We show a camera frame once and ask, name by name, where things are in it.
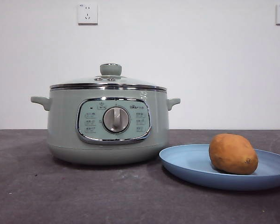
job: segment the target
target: table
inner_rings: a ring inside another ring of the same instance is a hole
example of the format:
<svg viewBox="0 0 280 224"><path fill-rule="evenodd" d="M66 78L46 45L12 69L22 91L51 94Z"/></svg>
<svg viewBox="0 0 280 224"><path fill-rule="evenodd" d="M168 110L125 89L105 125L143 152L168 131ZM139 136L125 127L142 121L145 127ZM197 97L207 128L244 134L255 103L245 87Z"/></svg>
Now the table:
<svg viewBox="0 0 280 224"><path fill-rule="evenodd" d="M169 144L246 137L280 154L280 130L170 130ZM280 187L210 189L170 174L159 158L86 166L54 158L46 130L0 130L0 224L280 224Z"/></svg>

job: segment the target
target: glass lid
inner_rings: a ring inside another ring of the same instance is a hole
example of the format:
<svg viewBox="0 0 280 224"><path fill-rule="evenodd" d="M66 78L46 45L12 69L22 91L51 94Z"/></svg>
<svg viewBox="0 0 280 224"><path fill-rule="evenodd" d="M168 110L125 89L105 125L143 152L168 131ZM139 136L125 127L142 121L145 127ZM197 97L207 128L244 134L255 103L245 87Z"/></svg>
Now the glass lid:
<svg viewBox="0 0 280 224"><path fill-rule="evenodd" d="M59 89L91 89L95 87L109 89L148 89L157 91L166 91L164 87L152 83L143 82L138 79L121 76L121 66L119 64L107 63L100 65L100 76L92 78L81 78L71 80L66 83L50 86L51 90Z"/></svg>

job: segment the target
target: plate rim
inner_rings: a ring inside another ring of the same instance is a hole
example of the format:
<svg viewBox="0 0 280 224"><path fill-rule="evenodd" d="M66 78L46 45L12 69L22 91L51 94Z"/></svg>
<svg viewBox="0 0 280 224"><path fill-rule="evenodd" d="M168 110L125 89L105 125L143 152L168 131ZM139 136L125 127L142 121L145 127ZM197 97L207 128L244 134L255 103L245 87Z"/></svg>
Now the plate rim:
<svg viewBox="0 0 280 224"><path fill-rule="evenodd" d="M224 173L213 173L213 172L209 172L209 171L200 171L200 170L195 170L195 169L190 169L190 168L185 168L185 167L181 167L181 166L177 166L171 162L168 162L166 161L165 159L162 158L161 156L161 153L163 153L163 151L166 151L166 150L169 150L171 148L175 148L175 147L180 147L180 146L197 146L197 145L204 145L204 146L209 146L209 144L186 144L186 145L177 145L177 146L171 146L171 147L167 147L163 150L161 150L159 152L159 157L162 161L172 165L172 166L175 166L177 168L182 168L182 169L185 169L185 170L189 170L189 171L194 171L194 172L198 172L198 173L204 173L204 174L209 174L209 175L223 175L223 176L234 176L234 177L246 177L246 178L261 178L261 177L272 177L272 176L280 176L280 174L275 174L275 175L243 175L243 174L224 174ZM261 151L261 152L265 152L265 153L269 153L269 154L274 154L276 156L280 156L280 154L277 154L277 153L272 153L272 152L269 152L269 151L265 151L265 150L261 150L261 149L255 149L254 150L257 150L257 151Z"/></svg>

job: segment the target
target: blue plate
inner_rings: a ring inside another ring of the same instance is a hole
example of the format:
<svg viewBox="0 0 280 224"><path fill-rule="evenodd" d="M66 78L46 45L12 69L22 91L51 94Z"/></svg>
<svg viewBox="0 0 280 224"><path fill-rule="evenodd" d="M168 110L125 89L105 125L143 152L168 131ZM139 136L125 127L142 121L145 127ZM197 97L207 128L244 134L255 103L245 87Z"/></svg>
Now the blue plate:
<svg viewBox="0 0 280 224"><path fill-rule="evenodd" d="M263 190L280 186L280 155L256 149L258 167L250 175L228 174L210 162L209 144L182 145L160 151L173 175L198 185L225 190Z"/></svg>

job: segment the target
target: lid rim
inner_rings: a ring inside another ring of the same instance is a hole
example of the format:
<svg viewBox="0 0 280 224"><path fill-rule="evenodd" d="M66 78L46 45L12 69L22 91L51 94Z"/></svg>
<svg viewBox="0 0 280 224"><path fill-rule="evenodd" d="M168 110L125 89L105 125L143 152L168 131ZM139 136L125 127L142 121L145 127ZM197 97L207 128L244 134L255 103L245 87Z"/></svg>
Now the lid rim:
<svg viewBox="0 0 280 224"><path fill-rule="evenodd" d="M71 88L71 87L134 87L134 88L144 88L153 90L163 90L167 91L167 88L155 85L141 85L141 84L118 84L118 83L68 83L68 84L55 84L51 85L50 89L58 88Z"/></svg>

